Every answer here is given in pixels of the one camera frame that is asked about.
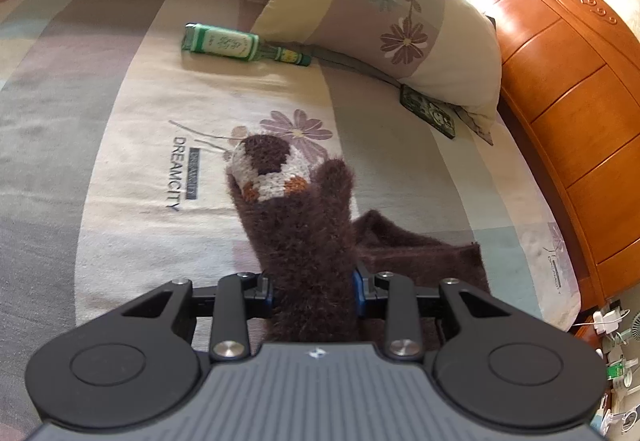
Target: bottle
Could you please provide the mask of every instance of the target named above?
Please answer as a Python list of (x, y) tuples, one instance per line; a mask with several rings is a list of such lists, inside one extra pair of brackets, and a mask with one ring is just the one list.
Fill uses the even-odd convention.
[(187, 24), (182, 48), (193, 53), (230, 56), (246, 62), (270, 58), (277, 62), (308, 66), (311, 56), (260, 40), (258, 35), (205, 24)]

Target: folded brown fabric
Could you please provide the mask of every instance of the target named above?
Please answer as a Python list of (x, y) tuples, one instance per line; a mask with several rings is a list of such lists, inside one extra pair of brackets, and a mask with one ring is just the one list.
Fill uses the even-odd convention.
[[(231, 195), (260, 266), (274, 283), (267, 339), (382, 343), (383, 321), (358, 322), (353, 269), (407, 275), (436, 287), (457, 277), (487, 291), (478, 244), (451, 246), (403, 230), (372, 210), (350, 221), (353, 176), (341, 160), (310, 171), (304, 156), (272, 135), (243, 140), (231, 161)], [(423, 320), (427, 349), (439, 342)]]

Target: bed sheet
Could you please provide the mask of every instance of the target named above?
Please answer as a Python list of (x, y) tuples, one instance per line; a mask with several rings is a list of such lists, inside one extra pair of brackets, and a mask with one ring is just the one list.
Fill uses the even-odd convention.
[(3, 441), (37, 425), (23, 372), (39, 345), (172, 278), (259, 270), (225, 182), (247, 133), (343, 155), (354, 215), (477, 241), (495, 296), (573, 322), (564, 241), (500, 121), (491, 147), (451, 113), (449, 140), (359, 72), (180, 52), (186, 23), (248, 30), (266, 1), (0, 0)]

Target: orange wooden headboard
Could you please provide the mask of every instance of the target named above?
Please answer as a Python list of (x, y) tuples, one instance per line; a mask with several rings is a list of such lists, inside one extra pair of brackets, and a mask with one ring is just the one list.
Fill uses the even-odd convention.
[(640, 43), (603, 0), (470, 0), (497, 21), (498, 106), (551, 206), (582, 307), (640, 282)]

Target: gray ribbed plate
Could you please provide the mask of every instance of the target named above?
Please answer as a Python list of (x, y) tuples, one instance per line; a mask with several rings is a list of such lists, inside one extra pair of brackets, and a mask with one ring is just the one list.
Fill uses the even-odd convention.
[(420, 366), (385, 361), (369, 344), (266, 344), (249, 361), (215, 368), (187, 405), (157, 423), (106, 435), (47, 424), (31, 437), (31, 441), (537, 439), (601, 438), (587, 426), (540, 437), (489, 430), (445, 403)]

